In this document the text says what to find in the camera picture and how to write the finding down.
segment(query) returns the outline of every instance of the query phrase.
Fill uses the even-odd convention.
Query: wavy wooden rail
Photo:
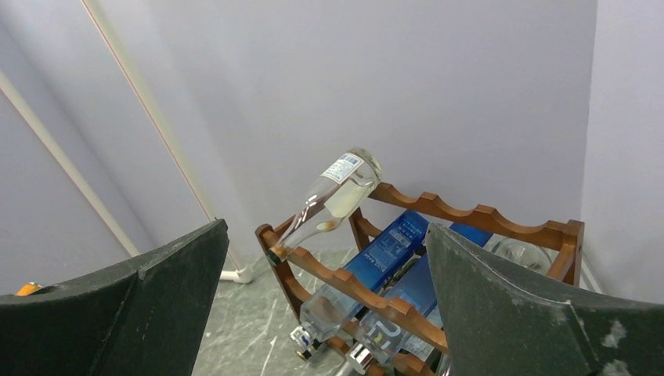
[[[425,192],[419,197],[409,197],[387,183],[381,183],[370,195],[370,198],[557,250],[558,256],[547,275],[557,280],[563,280],[568,284],[578,285],[582,255],[581,245],[583,242],[584,225],[582,222],[574,220],[567,223],[548,221],[540,226],[522,226],[506,219],[495,208],[489,206],[478,205],[472,210],[460,210],[448,205],[436,194]],[[276,243],[278,237],[286,231],[291,221],[292,217],[274,230],[269,225],[263,225],[256,229],[256,237],[264,251],[267,251],[271,245]],[[380,229],[362,216],[360,209],[357,209],[351,215],[349,222],[358,249],[364,249],[369,244],[370,237],[375,238],[381,233]],[[309,298],[310,294],[293,275],[289,265],[291,262],[361,302],[369,309],[375,310],[380,316],[391,320],[435,348],[447,353],[448,347],[444,331],[429,323],[408,302],[404,302],[399,298],[387,300],[374,294],[358,282],[350,272],[344,269],[334,271],[328,269],[304,248],[297,248],[288,257],[287,262],[272,268],[293,309],[294,315],[298,319],[300,306]],[[349,323],[344,327],[344,331],[351,336],[355,336],[356,330],[357,323]],[[348,351],[348,346],[338,337],[332,338],[328,343],[330,347],[342,355]],[[428,369],[426,364],[413,355],[398,354],[392,361],[392,365],[408,376],[433,376],[433,372]],[[372,376],[385,375],[382,369],[375,364],[371,366],[367,374]]]

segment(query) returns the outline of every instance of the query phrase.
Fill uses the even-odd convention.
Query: white pipe
[[[0,89],[3,93],[5,93],[5,96],[7,96],[9,102],[12,103],[19,114],[23,117],[25,122],[30,126],[30,128],[32,128],[34,134],[37,135],[41,143],[46,146],[46,149],[49,150],[58,164],[60,164],[60,166],[66,172],[67,176],[69,176],[71,181],[74,182],[74,185],[78,188],[78,190],[81,191],[81,193],[83,193],[85,199],[88,200],[88,203],[90,203],[92,208],[95,209],[95,212],[97,212],[99,217],[104,221],[104,223],[106,223],[110,232],[113,233],[120,244],[122,244],[122,247],[124,247],[127,253],[129,253],[129,255],[132,257],[140,255],[139,250],[136,248],[132,240],[129,239],[122,227],[120,227],[120,225],[117,223],[113,215],[110,214],[110,211],[108,211],[106,205],[103,204],[92,187],[90,187],[88,182],[85,181],[85,178],[83,175],[81,175],[76,166],[71,163],[71,160],[64,153],[64,150],[51,136],[51,133],[46,129],[42,121],[39,120],[37,114],[32,110],[32,108],[30,108],[30,105],[27,104],[23,96],[20,95],[18,90],[16,90],[14,85],[12,85],[12,82],[7,78],[7,76],[5,76],[5,73],[2,72],[2,70],[0,70]]]
[[[117,65],[120,66],[122,73],[127,78],[129,85],[132,87],[134,93],[138,97],[141,106],[145,110],[148,118],[152,122],[154,128],[159,133],[159,136],[164,141],[164,145],[168,152],[173,157],[175,165],[178,167],[182,177],[191,189],[194,197],[197,199],[198,204],[205,213],[207,220],[212,221],[217,218],[216,210],[210,204],[202,185],[199,183],[193,168],[189,166],[189,161],[186,155],[181,151],[177,138],[171,131],[166,117],[164,116],[157,101],[154,99],[152,92],[145,84],[143,77],[139,73],[138,67],[134,64],[132,58],[129,56],[120,36],[114,30],[110,20],[106,16],[102,6],[97,0],[82,0],[83,6],[88,11],[90,18],[95,23],[97,30],[102,35],[103,40],[113,54]],[[232,280],[238,283],[249,283],[253,279],[251,270],[248,269],[237,256],[235,248],[229,243],[228,257],[235,266],[235,272],[223,273],[220,280]]]

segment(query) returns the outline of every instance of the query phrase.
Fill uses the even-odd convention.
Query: bottle label
[[[311,336],[309,333],[305,331],[305,329],[298,325],[293,331],[290,333],[290,339],[295,341],[302,350],[306,350],[309,345],[311,345]]]
[[[389,236],[382,233],[361,253],[381,273],[386,273],[388,270],[394,269],[395,261],[402,258],[402,255],[409,250],[410,255],[412,255],[415,247],[411,247],[411,244],[414,240],[417,241],[422,238],[427,230],[426,226],[411,222],[408,219],[393,223],[396,223],[397,226],[390,226],[391,228],[384,231]],[[360,279],[368,273],[366,268],[362,268],[356,272],[353,265],[349,265],[345,269],[356,273],[355,276]]]
[[[354,154],[346,153],[337,159],[324,173],[320,174],[341,184],[348,178],[364,161]]]
[[[418,311],[420,310],[420,306],[415,303],[405,291],[401,291],[400,293],[397,293],[397,295],[393,296],[397,296],[403,299],[404,301],[412,304]],[[367,335],[372,338],[373,342],[380,349],[394,351],[394,347],[402,341],[402,338],[404,335],[406,335],[406,332],[399,325],[379,317],[375,313],[373,314],[372,319],[375,320],[375,322],[372,324],[371,330],[367,333]]]

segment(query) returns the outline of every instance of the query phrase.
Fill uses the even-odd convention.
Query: bottle cap
[[[281,258],[279,256],[275,255],[274,252],[268,251],[267,254],[265,254],[268,258],[268,261],[272,266],[278,266],[281,263]]]
[[[371,362],[374,360],[374,356],[369,349],[357,342],[351,347],[348,353],[346,353],[346,360],[359,374],[365,374],[369,365],[371,365]]]
[[[307,360],[309,360],[309,358],[311,358],[311,355],[312,355],[312,354],[309,352],[309,350],[305,350],[305,351],[300,351],[300,350],[298,350],[298,351],[296,351],[295,353],[298,354],[298,357],[299,357],[300,359],[304,360],[305,362],[306,362]]]

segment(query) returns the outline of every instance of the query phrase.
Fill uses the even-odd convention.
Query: white wall
[[[582,219],[608,292],[664,303],[664,2],[597,10]]]
[[[594,1],[102,4],[240,249],[354,145],[407,193],[580,215]]]
[[[141,250],[154,242],[49,88],[0,25],[0,69]],[[0,92],[0,294],[120,262],[127,252]]]
[[[0,5],[0,22],[62,103],[154,243],[166,244],[206,223],[82,2],[8,0]]]

